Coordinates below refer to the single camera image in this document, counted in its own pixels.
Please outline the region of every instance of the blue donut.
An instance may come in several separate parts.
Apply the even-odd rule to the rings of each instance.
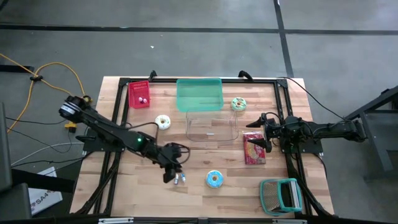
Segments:
[[[223,175],[217,170],[212,170],[207,174],[206,184],[211,188],[221,187],[223,181],[224,181]]]

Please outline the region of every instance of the red snack package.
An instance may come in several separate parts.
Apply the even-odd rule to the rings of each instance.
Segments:
[[[248,139],[262,139],[262,138],[263,138],[262,133],[260,131],[243,133],[244,161],[246,164],[266,163],[265,150],[258,145],[248,142]]]

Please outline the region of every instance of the green donut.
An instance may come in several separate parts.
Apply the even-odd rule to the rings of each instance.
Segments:
[[[246,109],[246,100],[241,97],[235,97],[231,102],[231,107],[235,111],[242,111]]]

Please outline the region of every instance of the yellow cable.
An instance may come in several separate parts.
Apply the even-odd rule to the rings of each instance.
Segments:
[[[40,68],[37,69],[36,75],[39,74],[39,72],[41,71],[41,69],[43,69],[43,68],[45,68],[45,67],[47,67],[47,66],[49,66],[49,65],[62,65],[62,66],[64,66],[64,67],[68,68],[68,69],[76,76],[76,79],[77,79],[77,81],[79,82],[80,89],[81,89],[81,92],[83,93],[83,96],[86,95],[85,90],[83,89],[83,84],[81,84],[80,78],[79,78],[79,76],[77,75],[77,73],[76,73],[71,67],[69,67],[68,65],[66,65],[66,64],[64,64],[64,63],[62,63],[62,62],[51,62],[51,63],[45,64],[45,65],[43,65],[43,66],[41,66]],[[66,90],[64,90],[63,88],[59,88],[59,87],[52,86],[52,85],[50,85],[48,82],[45,82],[44,80],[43,80],[43,82],[44,82],[45,84],[47,84],[49,87],[51,87],[51,88],[55,88],[55,89],[57,89],[57,90],[64,91],[65,93],[68,93],[69,95],[72,95],[69,91],[66,91]]]
[[[3,54],[0,54],[0,56],[4,57],[5,59],[9,60],[10,62],[12,62],[12,63],[14,63],[14,64],[16,64],[18,66],[20,66],[21,68],[23,68],[27,72],[31,73],[33,75],[33,77],[39,76],[38,73],[41,71],[41,69],[43,69],[45,67],[48,67],[49,65],[62,65],[64,67],[67,67],[76,76],[76,79],[79,82],[79,85],[80,85],[80,88],[81,88],[81,92],[83,93],[83,96],[86,95],[85,90],[83,89],[83,85],[81,84],[80,78],[77,75],[77,73],[71,67],[69,67],[68,65],[66,65],[64,63],[61,63],[61,62],[48,63],[48,64],[45,64],[45,65],[41,66],[40,68],[38,68],[36,70],[36,72],[34,73],[34,72],[30,71],[29,69],[25,68],[24,66],[22,66],[21,64],[19,64],[18,62],[12,60],[9,57],[7,57],[7,56],[5,56]],[[57,87],[57,86],[53,86],[53,85],[49,84],[47,81],[45,81],[45,80],[42,80],[42,82],[44,82],[46,85],[48,85],[49,87],[51,87],[53,89],[60,90],[60,91],[63,91],[65,93],[68,93],[69,95],[72,95],[68,90],[65,90],[65,89]],[[30,88],[29,88],[29,94],[28,94],[28,97],[27,97],[27,101],[26,101],[25,107],[22,110],[22,112],[19,114],[19,116],[17,117],[16,121],[14,121],[13,124],[11,125],[11,127],[7,130],[7,133],[9,133],[11,131],[11,129],[18,123],[19,118],[21,118],[21,116],[25,113],[25,110],[27,109],[27,107],[28,107],[28,105],[30,103],[30,98],[32,96],[32,90],[33,90],[33,85],[34,85],[34,81],[31,81]]]
[[[13,124],[11,125],[11,127],[7,130],[7,133],[9,133],[9,132],[11,131],[11,129],[17,124],[19,118],[21,118],[21,116],[25,113],[25,110],[26,110],[27,106],[28,106],[29,103],[30,103],[30,97],[32,96],[33,84],[34,84],[34,82],[31,81],[31,82],[30,82],[30,87],[29,87],[29,94],[27,95],[27,101],[26,101],[26,104],[25,104],[24,109],[23,109],[22,112],[19,114],[19,116],[17,117],[16,121],[14,121]]]

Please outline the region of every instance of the teal plastic bin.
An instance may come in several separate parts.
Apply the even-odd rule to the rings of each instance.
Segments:
[[[179,111],[217,111],[223,106],[223,85],[220,78],[177,80]]]

